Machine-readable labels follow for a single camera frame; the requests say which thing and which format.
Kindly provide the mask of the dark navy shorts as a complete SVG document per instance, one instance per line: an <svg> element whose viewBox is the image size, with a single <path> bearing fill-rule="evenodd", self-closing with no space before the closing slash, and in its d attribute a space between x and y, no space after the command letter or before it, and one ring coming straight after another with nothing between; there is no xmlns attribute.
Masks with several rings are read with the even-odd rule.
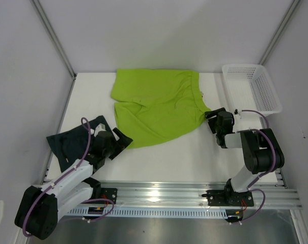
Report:
<svg viewBox="0 0 308 244"><path fill-rule="evenodd" d="M100 123L104 124L106 131L112 132L104 116L89 121L90 128L95 129ZM89 150L94 136L87 131L87 124L78 126L67 132L46 137L48 145L56 156L60 170L67 170L76 160L80 160L85 153L86 161L89 161Z"/></svg>

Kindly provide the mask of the lime green shorts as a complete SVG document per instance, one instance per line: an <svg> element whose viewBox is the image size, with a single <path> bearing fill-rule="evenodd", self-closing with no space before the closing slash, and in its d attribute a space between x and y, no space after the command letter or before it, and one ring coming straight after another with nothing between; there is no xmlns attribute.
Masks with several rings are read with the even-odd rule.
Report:
<svg viewBox="0 0 308 244"><path fill-rule="evenodd" d="M118 69L111 90L118 129L130 148L159 145L197 129L210 111L192 70Z"/></svg>

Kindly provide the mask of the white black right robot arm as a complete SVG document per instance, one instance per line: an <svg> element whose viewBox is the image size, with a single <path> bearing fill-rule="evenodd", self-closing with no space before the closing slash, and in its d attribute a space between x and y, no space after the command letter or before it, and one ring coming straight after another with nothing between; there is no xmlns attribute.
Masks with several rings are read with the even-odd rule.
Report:
<svg viewBox="0 0 308 244"><path fill-rule="evenodd" d="M209 206L254 206L252 186L263 176L282 168L285 157L271 128L233 131L234 115L225 108L205 112L216 143L223 149L242 150L244 166L228 179L222 190L207 190L202 195Z"/></svg>

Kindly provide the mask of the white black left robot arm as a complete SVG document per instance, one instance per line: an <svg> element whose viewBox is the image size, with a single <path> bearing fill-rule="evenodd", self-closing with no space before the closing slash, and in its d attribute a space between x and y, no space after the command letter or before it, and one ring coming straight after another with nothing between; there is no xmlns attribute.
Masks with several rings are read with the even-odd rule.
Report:
<svg viewBox="0 0 308 244"><path fill-rule="evenodd" d="M82 203L102 202L114 207L116 195L109 195L101 182L92 178L106 159L113 160L133 140L114 128L89 135L85 152L59 177L24 192L14 223L26 237L48 238L57 223Z"/></svg>

